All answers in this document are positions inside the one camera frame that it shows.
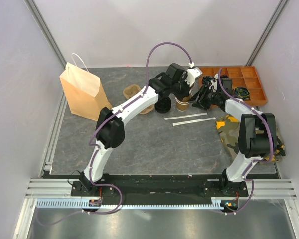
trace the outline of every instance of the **black lid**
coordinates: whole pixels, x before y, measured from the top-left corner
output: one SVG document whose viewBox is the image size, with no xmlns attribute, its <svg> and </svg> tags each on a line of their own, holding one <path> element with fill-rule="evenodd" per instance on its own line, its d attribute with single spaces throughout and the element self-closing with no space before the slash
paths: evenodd
<svg viewBox="0 0 299 239">
<path fill-rule="evenodd" d="M 171 100 L 170 97 L 164 97 L 161 98 L 160 101 L 158 101 L 155 104 L 155 109 L 159 113 L 167 113 L 171 108 Z"/>
</svg>

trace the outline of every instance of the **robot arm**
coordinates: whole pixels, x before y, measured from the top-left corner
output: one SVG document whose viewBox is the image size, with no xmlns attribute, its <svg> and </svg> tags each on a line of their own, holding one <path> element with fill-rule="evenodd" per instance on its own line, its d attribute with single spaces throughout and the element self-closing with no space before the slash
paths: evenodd
<svg viewBox="0 0 299 239">
<path fill-rule="evenodd" d="M 232 95 L 232 80 L 220 79 L 227 92 Z M 223 111 L 235 117 L 240 122 L 238 148 L 239 152 L 233 163 L 223 172 L 226 182 L 241 182 L 252 170 L 255 160 L 263 160 L 269 154 L 270 147 L 267 132 L 261 120 L 248 107 L 235 101 L 218 86 L 218 81 L 205 83 L 200 90 L 190 99 L 195 101 L 193 106 L 209 109 L 211 105 L 217 105 Z M 277 148 L 276 122 L 272 113 L 257 111 L 267 122 L 273 140 L 274 150 Z M 256 134 L 256 129 L 263 133 Z"/>
<path fill-rule="evenodd" d="M 144 94 L 143 92 L 146 87 L 143 87 L 140 92 L 132 98 L 119 106 L 112 108 L 112 110 L 103 108 L 100 112 L 97 128 L 106 118 L 111 116 L 113 112 L 120 111 L 120 113 L 118 113 L 113 120 L 108 122 L 108 124 L 100 130 L 100 133 L 97 134 L 96 144 L 98 144 L 100 148 L 95 147 L 92 155 L 96 153 L 96 150 L 98 150 L 98 152 L 93 160 L 93 165 L 91 166 L 92 156 L 88 166 L 84 170 L 86 179 L 82 179 L 82 183 L 89 183 L 91 168 L 91 180 L 96 182 L 101 179 L 103 169 L 112 151 L 118 147 L 125 138 L 124 126 L 126 126 L 134 116 L 146 107 L 158 102 L 160 98 L 168 97 L 171 93 L 175 94 L 179 99 L 188 96 L 195 80 L 201 76 L 202 72 L 199 68 L 189 68 L 188 70 L 184 70 L 183 67 L 173 63 L 165 73 L 161 73 L 155 78 L 150 79 L 149 86 Z M 141 97 L 138 100 L 131 105 L 128 105 L 139 96 Z"/>
<path fill-rule="evenodd" d="M 131 97 L 124 103 L 112 108 L 112 111 L 116 112 L 116 111 L 122 109 L 129 102 L 133 101 L 136 97 L 141 95 L 144 92 L 144 89 L 145 89 L 145 87 L 143 87 L 140 90 L 140 92 L 138 92 L 136 95 L 134 95 L 133 97 Z M 143 96 L 141 98 L 139 98 L 137 101 L 135 101 L 133 104 L 126 107 L 121 113 L 118 113 L 117 118 L 120 119 L 120 121 L 123 123 L 123 126 L 126 126 L 126 124 L 134 116 L 136 116 L 139 112 L 141 112 L 146 107 L 148 107 L 152 104 L 155 104 L 157 101 L 158 101 L 158 93 L 156 93 L 155 90 L 151 86 L 149 86 L 147 91 L 143 94 Z M 106 148 L 106 146 L 100 140 L 97 140 L 96 143 L 100 146 L 100 149 L 98 147 L 95 147 L 94 152 L 93 152 L 93 155 L 94 155 L 95 151 L 99 150 L 99 152 L 96 154 L 96 158 L 94 159 L 93 165 L 92 165 L 93 170 L 92 170 L 91 178 L 92 178 L 93 182 L 96 182 L 99 179 L 101 179 L 101 177 L 103 175 L 103 169 L 105 167 L 105 164 L 108 161 L 111 153 L 114 150 L 114 148 L 112 148 L 112 147 Z M 91 160 L 89 162 L 89 166 L 84 170 L 84 174 L 88 179 L 90 179 L 89 171 L 90 171 Z"/>
<path fill-rule="evenodd" d="M 93 161 L 92 170 L 90 165 L 93 157 L 88 167 L 84 170 L 83 177 L 86 178 L 85 180 L 81 180 L 82 184 L 83 181 L 90 181 L 90 170 L 92 172 L 91 180 L 93 182 L 101 179 L 103 169 L 112 151 L 118 147 L 125 138 L 124 126 L 126 126 L 134 116 L 146 107 L 158 102 L 160 98 L 169 96 L 170 93 L 175 94 L 179 99 L 188 96 L 195 80 L 201 77 L 201 75 L 202 72 L 198 68 L 191 68 L 185 71 L 182 67 L 173 63 L 169 66 L 166 73 L 161 73 L 149 81 L 149 87 L 146 93 L 143 94 L 145 90 L 144 87 L 138 94 L 121 105 L 112 108 L 112 110 L 108 108 L 102 109 L 97 128 L 106 118 L 111 116 L 113 112 L 120 110 L 120 113 L 108 122 L 108 124 L 101 129 L 100 133 L 97 134 L 96 143 L 100 148 L 96 147 L 94 149 L 94 153 L 96 150 L 98 150 L 98 153 Z M 224 79 L 222 81 L 224 81 L 223 85 L 225 88 L 231 89 L 230 79 Z M 125 105 L 133 101 L 139 95 L 142 97 L 122 110 Z M 255 166 L 255 163 L 251 165 L 251 162 L 255 159 L 262 160 L 263 157 L 269 153 L 267 134 L 263 125 L 261 125 L 260 119 L 245 105 L 233 99 L 229 99 L 223 92 L 217 90 L 215 86 L 211 89 L 208 85 L 204 84 L 192 97 L 192 100 L 196 101 L 196 106 L 198 105 L 206 110 L 209 109 L 212 104 L 217 105 L 240 121 L 238 138 L 239 153 L 234 162 L 224 170 L 223 177 L 225 182 L 242 182 L 245 175 Z M 273 114 L 264 114 L 260 111 L 258 111 L 258 113 L 266 119 L 270 126 L 275 150 L 277 147 L 275 117 Z M 256 134 L 256 128 L 264 130 L 264 133 Z"/>
</svg>

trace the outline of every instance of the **cable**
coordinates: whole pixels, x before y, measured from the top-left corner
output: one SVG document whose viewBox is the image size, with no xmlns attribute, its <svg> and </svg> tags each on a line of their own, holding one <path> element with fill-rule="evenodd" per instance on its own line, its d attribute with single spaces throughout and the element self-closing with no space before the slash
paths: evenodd
<svg viewBox="0 0 299 239">
<path fill-rule="evenodd" d="M 78 172 L 79 174 L 81 174 L 81 172 L 80 172 L 79 170 L 74 170 L 74 171 L 71 173 L 71 175 L 73 175 L 73 173 L 75 173 L 75 172 Z"/>
<path fill-rule="evenodd" d="M 249 93 L 248 89 L 245 87 L 241 87 L 241 86 L 236 87 L 234 89 L 234 93 L 238 98 L 241 98 L 245 101 L 250 100 L 250 93 Z"/>
<path fill-rule="evenodd" d="M 149 87 L 149 80 L 150 80 L 150 79 L 149 79 L 149 62 L 150 62 L 150 56 L 152 55 L 152 53 L 155 51 L 156 48 L 158 48 L 159 46 L 163 46 L 163 45 L 173 45 L 173 46 L 177 46 L 177 47 L 179 47 L 180 49 L 182 49 L 182 50 L 186 53 L 186 55 L 188 56 L 188 59 L 189 59 L 190 63 L 193 63 L 193 61 L 192 61 L 192 59 L 191 59 L 189 53 L 185 50 L 185 48 L 183 48 L 182 46 L 180 46 L 180 45 L 178 45 L 178 44 L 176 44 L 176 43 L 173 43 L 173 42 L 163 42 L 163 43 L 160 43 L 160 44 L 156 45 L 156 46 L 150 51 L 150 53 L 149 53 L 149 55 L 148 55 L 148 58 L 147 58 L 147 60 L 146 60 L 146 80 L 147 80 L 147 81 L 146 81 L 146 87 L 145 87 L 145 89 L 144 89 L 144 91 L 143 91 L 143 94 L 146 93 L 146 91 L 147 91 L 147 89 L 148 89 L 148 87 Z M 128 106 L 130 106 L 132 103 L 134 103 L 135 101 L 137 101 L 137 100 L 138 100 L 139 98 L 141 98 L 141 97 L 142 97 L 142 96 L 139 95 L 138 97 L 136 97 L 135 99 L 133 99 L 131 102 L 129 102 L 129 103 L 127 103 L 125 106 L 123 106 L 123 109 L 125 109 L 125 108 L 128 107 Z M 117 186 L 112 185 L 112 184 L 106 184 L 106 183 L 103 183 L 103 184 L 96 184 L 96 183 L 94 183 L 94 182 L 92 181 L 92 165 L 93 165 L 93 162 L 94 162 L 94 160 L 95 160 L 96 154 L 99 152 L 99 150 L 100 150 L 100 148 L 101 148 L 97 143 L 92 143 L 92 142 L 93 142 L 94 138 L 96 137 L 96 135 L 98 134 L 98 132 L 105 126 L 105 124 L 106 124 L 107 122 L 109 122 L 112 118 L 114 118 L 118 113 L 121 113 L 121 112 L 122 112 L 121 110 L 118 110 L 118 111 L 116 111 L 115 113 L 113 113 L 110 117 L 108 117 L 108 118 L 107 118 L 107 119 L 106 119 L 106 120 L 105 120 L 105 121 L 104 121 L 104 122 L 97 128 L 97 129 L 96 129 L 96 131 L 94 132 L 93 136 L 91 137 L 91 139 L 90 139 L 90 141 L 89 141 L 89 146 L 95 146 L 95 147 L 98 147 L 98 150 L 95 150 L 95 152 L 94 152 L 94 154 L 93 154 L 93 156 L 92 156 L 91 163 L 90 163 L 90 170 L 89 170 L 90 182 L 91 182 L 92 185 L 94 185 L 94 186 L 98 186 L 98 187 L 108 186 L 108 187 L 113 187 L 113 188 L 115 188 L 115 189 L 119 192 L 119 194 L 120 194 L 120 202 L 119 202 L 119 204 L 118 204 L 114 209 L 112 209 L 112 210 L 110 210 L 110 211 L 108 211 L 108 212 L 86 212 L 86 211 L 84 211 L 84 210 L 82 209 L 81 211 L 73 212 L 73 213 L 67 215 L 66 217 L 61 218 L 60 220 L 57 220 L 56 222 L 51 223 L 51 224 L 44 224 L 44 223 L 40 222 L 39 219 L 38 219 L 38 211 L 37 211 L 36 214 L 35 214 L 35 219 L 36 219 L 36 221 L 37 221 L 41 226 L 43 226 L 43 227 L 53 226 L 53 225 L 55 225 L 55 224 L 57 224 L 57 223 L 59 223 L 59 222 L 65 220 L 65 219 L 67 219 L 67 218 L 73 216 L 73 215 L 78 214 L 78 213 L 86 212 L 86 213 L 88 213 L 88 214 L 103 214 L 103 215 L 104 215 L 104 214 L 111 214 L 111 213 L 114 213 L 114 212 L 116 212 L 116 211 L 119 209 L 119 207 L 120 207 L 121 204 L 122 204 L 122 199 L 123 199 L 122 192 L 120 191 L 120 189 L 119 189 Z"/>
<path fill-rule="evenodd" d="M 190 63 L 192 63 L 192 59 L 189 55 L 189 53 L 185 50 L 185 48 L 183 48 L 182 46 L 176 44 L 176 43 L 172 43 L 172 42 L 163 42 L 163 43 L 160 43 L 158 45 L 156 45 L 150 52 L 149 52 L 149 55 L 148 55 L 148 58 L 146 60 L 146 86 L 145 86 L 145 89 L 143 91 L 143 94 L 146 93 L 148 87 L 149 87 L 149 62 L 150 62 L 150 56 L 152 55 L 152 53 L 155 51 L 155 49 L 157 49 L 159 46 L 163 46 L 163 45 L 173 45 L 173 46 L 177 46 L 179 47 L 180 49 L 182 49 L 186 55 L 188 56 L 188 59 L 190 61 Z M 127 103 L 126 105 L 124 105 L 122 108 L 123 110 L 126 109 L 128 106 L 130 106 L 131 104 L 133 104 L 135 101 L 137 101 L 139 98 L 141 98 L 142 96 L 139 95 L 137 96 L 135 99 L 133 99 L 131 102 Z M 92 180 L 92 165 L 93 165 L 93 162 L 95 160 L 95 157 L 97 155 L 97 153 L 99 152 L 100 150 L 100 146 L 97 144 L 97 143 L 92 143 L 94 138 L 96 137 L 96 135 L 99 133 L 99 131 L 107 124 L 107 122 L 109 122 L 112 118 L 114 118 L 117 114 L 121 113 L 122 111 L 121 110 L 118 110 L 116 111 L 113 115 L 111 115 L 110 117 L 108 117 L 97 129 L 96 131 L 94 132 L 93 136 L 91 137 L 90 141 L 89 141 L 89 146 L 95 146 L 95 147 L 98 147 L 98 150 L 95 150 L 93 156 L 92 156 L 92 159 L 91 159 L 91 163 L 90 163 L 90 170 L 89 170 L 89 177 L 90 177 L 90 182 L 92 185 L 94 186 L 97 186 L 97 187 L 103 187 L 103 186 L 108 186 L 108 187 L 113 187 L 115 188 L 119 194 L 120 194 L 120 202 L 118 203 L 118 205 L 108 211 L 108 212 L 93 212 L 93 214 L 111 214 L 111 213 L 114 213 L 116 212 L 119 207 L 121 206 L 122 204 L 122 199 L 123 199 L 123 196 L 122 196 L 122 192 L 120 191 L 120 189 L 118 187 L 116 187 L 115 185 L 112 185 L 112 184 L 97 184 L 97 183 L 94 183 L 93 180 Z"/>
<path fill-rule="evenodd" d="M 218 71 L 218 75 L 220 76 L 221 75 L 221 71 L 222 71 L 222 68 L 219 69 Z M 232 212 L 232 213 L 227 213 L 227 214 L 236 214 L 237 212 L 243 210 L 246 205 L 250 202 L 251 200 L 251 197 L 253 196 L 253 193 L 254 193 L 254 189 L 255 189 L 255 182 L 253 179 L 247 179 L 246 176 L 247 176 L 247 172 L 248 170 L 251 168 L 251 166 L 253 165 L 253 163 L 258 163 L 258 162 L 262 162 L 264 164 L 267 164 L 267 163 L 270 163 L 272 160 L 273 160 L 273 157 L 274 157 L 274 145 L 273 145 L 273 141 L 272 141 L 272 136 L 271 136 L 271 133 L 270 133 L 270 129 L 269 129 L 269 126 L 267 124 L 267 122 L 265 121 L 265 119 L 255 110 L 254 107 L 251 107 L 249 104 L 245 103 L 242 99 L 237 99 L 233 96 L 231 96 L 224 88 L 223 84 L 221 83 L 220 81 L 220 77 L 218 77 L 218 82 L 219 82 L 219 85 L 220 85 L 220 88 L 223 90 L 223 92 L 231 99 L 243 104 L 244 106 L 246 106 L 247 108 L 249 108 L 252 112 L 254 112 L 257 117 L 263 122 L 264 126 L 265 126 L 265 129 L 266 129 L 266 132 L 267 132 L 267 136 L 268 136 L 268 140 L 269 140 L 269 147 L 270 147 L 270 157 L 269 157 L 269 160 L 268 161 L 262 161 L 262 160 L 253 160 L 249 165 L 248 167 L 244 170 L 244 172 L 242 173 L 242 178 L 245 180 L 245 181 L 251 181 L 251 184 L 252 184 L 252 187 L 251 187 L 251 192 L 250 192 L 250 195 L 247 199 L 247 202 L 239 209 L 237 209 L 235 212 Z"/>
<path fill-rule="evenodd" d="M 225 207 L 228 208 L 232 212 L 237 212 L 237 210 L 239 209 L 239 201 L 237 200 L 237 209 L 236 210 L 231 209 L 228 205 L 225 205 Z"/>
</svg>

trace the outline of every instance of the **stone-textured surface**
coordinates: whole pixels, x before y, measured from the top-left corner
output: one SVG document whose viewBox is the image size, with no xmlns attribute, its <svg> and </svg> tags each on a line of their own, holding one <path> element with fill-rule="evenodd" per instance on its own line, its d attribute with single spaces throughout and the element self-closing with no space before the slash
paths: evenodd
<svg viewBox="0 0 299 239">
<path fill-rule="evenodd" d="M 151 67 L 150 77 L 165 71 L 165 67 Z M 107 97 L 113 106 L 123 103 L 123 89 L 131 84 L 141 87 L 146 82 L 145 68 L 96 68 L 90 71 L 101 78 Z M 126 138 L 111 154 L 104 172 L 110 174 L 202 174 L 221 173 L 232 159 L 222 145 L 215 121 L 204 121 L 180 126 L 173 122 L 225 115 L 219 108 L 208 110 L 208 115 L 176 120 L 164 117 L 205 112 L 189 107 L 187 111 L 172 109 L 166 114 L 155 110 L 137 115 L 125 127 Z M 87 166 L 93 148 L 88 146 L 96 122 L 71 114 L 67 107 L 53 159 L 51 174 L 70 174 Z M 275 173 L 274 165 L 256 165 L 253 173 Z"/>
</svg>

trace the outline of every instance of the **white strip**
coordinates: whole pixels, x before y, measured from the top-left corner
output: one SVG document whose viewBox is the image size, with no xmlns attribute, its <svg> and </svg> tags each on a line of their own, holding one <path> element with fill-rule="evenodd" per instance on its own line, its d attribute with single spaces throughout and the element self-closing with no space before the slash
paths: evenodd
<svg viewBox="0 0 299 239">
<path fill-rule="evenodd" d="M 173 126 L 178 126 L 178 125 L 187 124 L 187 123 L 197 123 L 197 122 L 208 121 L 208 120 L 216 120 L 216 118 L 212 117 L 212 118 L 206 118 L 206 119 L 196 119 L 196 120 L 191 120 L 191 121 L 173 123 Z"/>
<path fill-rule="evenodd" d="M 220 199 L 212 199 L 211 204 L 189 205 L 121 205 L 119 209 L 224 209 Z M 114 209 L 117 205 L 89 206 L 89 199 L 38 199 L 37 208 L 100 208 Z"/>
<path fill-rule="evenodd" d="M 181 119 L 186 117 L 193 117 L 193 116 L 205 116 L 207 113 L 199 113 L 199 114 L 193 114 L 193 115 L 186 115 L 186 116 L 175 116 L 175 117 L 165 117 L 165 120 L 173 120 L 173 119 Z"/>
</svg>

